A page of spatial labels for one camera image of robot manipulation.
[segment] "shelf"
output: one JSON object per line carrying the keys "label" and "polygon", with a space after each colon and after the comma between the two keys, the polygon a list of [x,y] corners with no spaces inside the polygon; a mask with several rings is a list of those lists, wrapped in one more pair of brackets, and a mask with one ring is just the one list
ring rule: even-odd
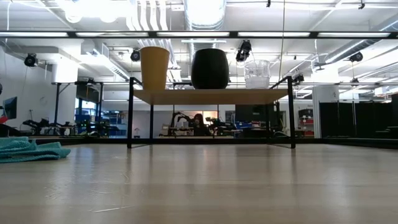
{"label": "shelf", "polygon": [[134,90],[150,105],[265,105],[287,95],[281,90]]}

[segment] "ceiling duct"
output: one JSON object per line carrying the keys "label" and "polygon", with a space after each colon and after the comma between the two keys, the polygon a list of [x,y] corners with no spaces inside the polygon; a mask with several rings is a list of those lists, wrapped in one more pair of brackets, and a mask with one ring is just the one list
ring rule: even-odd
{"label": "ceiling duct", "polygon": [[[224,23],[226,0],[185,0],[188,30],[220,30]],[[197,50],[217,48],[217,44],[189,44],[191,59]]]}
{"label": "ceiling duct", "polygon": [[[373,27],[371,31],[380,31],[380,32],[398,31],[398,15],[394,15],[389,19],[387,19],[386,21],[380,23],[376,27]],[[324,63],[319,63],[319,65],[328,65],[346,59],[360,52],[361,50],[369,46],[372,46],[373,44],[379,42],[380,40],[381,39],[352,40],[348,44],[340,47],[334,52],[329,53],[325,57]]]}

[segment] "ceiling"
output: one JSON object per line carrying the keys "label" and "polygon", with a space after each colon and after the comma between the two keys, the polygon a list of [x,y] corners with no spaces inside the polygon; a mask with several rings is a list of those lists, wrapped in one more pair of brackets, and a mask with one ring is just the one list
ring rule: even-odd
{"label": "ceiling", "polygon": [[[393,0],[366,0],[366,7],[358,9],[359,0],[286,0],[285,9],[283,0],[272,0],[271,7],[266,7],[266,1],[227,0],[227,7],[223,23],[223,30],[327,30],[327,31],[369,31],[387,18],[398,14],[398,1]],[[116,14],[119,16],[112,23],[102,22],[99,18],[84,17],[80,22],[71,24],[65,19],[65,11],[57,8],[53,1],[10,1],[0,0],[0,30],[129,30],[126,25],[125,14],[128,1],[116,0]],[[168,0],[167,25],[171,30],[185,30],[185,18],[182,0]],[[137,15],[141,15],[141,5]],[[147,1],[147,22],[149,24],[150,7]],[[237,66],[234,57],[236,49],[242,40],[228,39],[218,48],[227,52],[230,59],[230,74],[232,82],[243,82],[243,69]],[[74,39],[10,39],[9,45],[19,47],[58,47],[72,55],[85,65],[79,69],[79,76],[94,78],[112,77],[113,74],[102,64],[86,59],[81,54],[83,40]],[[136,39],[95,39],[97,48],[105,44],[110,49],[110,57],[115,64],[127,72],[138,72],[139,62],[132,62],[129,55],[134,48],[140,45]],[[280,39],[253,39],[252,54],[256,60],[269,60],[271,66],[271,81],[277,81],[281,75],[287,74],[292,68],[312,55],[330,53],[348,43],[349,40],[322,39],[314,40],[280,40]],[[181,77],[189,78],[190,58],[187,44],[179,39],[172,40],[173,50],[177,63],[182,68]],[[340,81],[350,81],[353,76],[375,71],[383,66],[396,62],[398,51],[391,50],[388,54],[377,57],[384,52],[398,46],[397,40],[383,40],[364,50],[362,62],[340,61],[334,64],[339,71]],[[302,72],[306,81],[310,81],[313,71],[310,68]],[[398,67],[392,67],[388,72],[380,73],[366,82],[377,82],[383,78],[398,75]]]}

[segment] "monitor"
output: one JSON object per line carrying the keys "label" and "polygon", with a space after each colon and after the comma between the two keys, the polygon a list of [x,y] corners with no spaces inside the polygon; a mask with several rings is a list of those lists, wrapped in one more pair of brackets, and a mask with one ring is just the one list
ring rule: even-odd
{"label": "monitor", "polygon": [[8,120],[17,118],[17,97],[4,100],[2,105]]}

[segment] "clear plastic container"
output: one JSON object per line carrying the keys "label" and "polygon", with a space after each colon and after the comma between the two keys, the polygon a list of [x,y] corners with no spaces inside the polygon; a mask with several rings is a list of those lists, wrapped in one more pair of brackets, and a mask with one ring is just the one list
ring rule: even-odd
{"label": "clear plastic container", "polygon": [[268,88],[271,71],[269,61],[256,60],[244,65],[246,88]]}

